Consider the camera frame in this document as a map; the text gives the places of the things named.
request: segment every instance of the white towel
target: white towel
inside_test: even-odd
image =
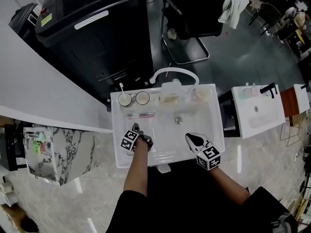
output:
[[[225,0],[223,4],[223,14],[218,21],[229,24],[233,29],[237,28],[240,14],[247,7],[249,0]]]

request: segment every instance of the white sink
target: white sink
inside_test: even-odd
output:
[[[190,86],[182,86],[184,92]],[[219,152],[225,151],[224,134],[221,114],[214,84],[199,85],[206,89],[206,101],[193,101],[190,97],[179,103],[160,103],[161,88],[127,91],[135,94],[146,91],[150,95],[147,105],[132,102],[129,107],[122,107],[118,103],[121,92],[111,93],[112,123],[116,163],[118,168],[127,168],[131,165],[133,153],[126,152],[120,147],[121,139],[138,123],[146,135],[152,137],[154,145],[148,155],[148,165],[178,162],[193,158],[185,134],[201,133],[206,135],[216,146]],[[154,114],[148,118],[131,118],[130,115]],[[176,124],[175,119],[182,118],[181,124]]]
[[[257,85],[258,91],[266,85]],[[276,85],[277,94],[273,89],[274,99],[270,91],[254,98],[241,99],[245,86],[232,88],[233,100],[237,111],[241,138],[259,134],[285,122],[283,104]]]
[[[310,109],[307,90],[305,88],[301,89],[302,86],[303,84],[294,84],[299,113]]]

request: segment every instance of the black shirt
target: black shirt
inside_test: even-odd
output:
[[[165,174],[148,168],[148,198],[134,191],[121,194],[108,233],[297,232],[294,217],[264,188],[239,207],[194,161],[170,167]]]

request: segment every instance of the marble pattern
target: marble pattern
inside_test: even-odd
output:
[[[56,127],[25,128],[24,131],[32,129],[35,132],[45,130],[45,134],[51,138],[51,142],[47,143],[46,152],[33,154],[33,150],[26,151],[29,171],[37,179],[64,185],[97,167],[95,152],[97,133]],[[54,173],[46,173],[47,168],[53,168]]]
[[[248,186],[251,193],[263,186],[280,200],[293,188],[299,190],[304,163],[302,156],[295,160],[295,155],[301,142],[286,147],[287,141],[279,140],[280,130],[276,127],[244,140],[226,138],[221,169],[242,186]],[[20,205],[40,232],[53,233],[57,227],[59,233],[92,233],[88,218],[98,233],[108,228],[128,170],[116,167],[111,134],[98,134],[95,142],[99,166],[79,177],[82,193],[75,189],[74,182],[51,185],[23,169],[8,175]]]

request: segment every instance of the marble counter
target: marble counter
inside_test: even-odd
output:
[[[24,128],[27,132],[43,132],[45,147],[34,151],[33,142],[24,142],[29,173],[48,183],[64,185],[97,167],[94,132],[56,127]]]

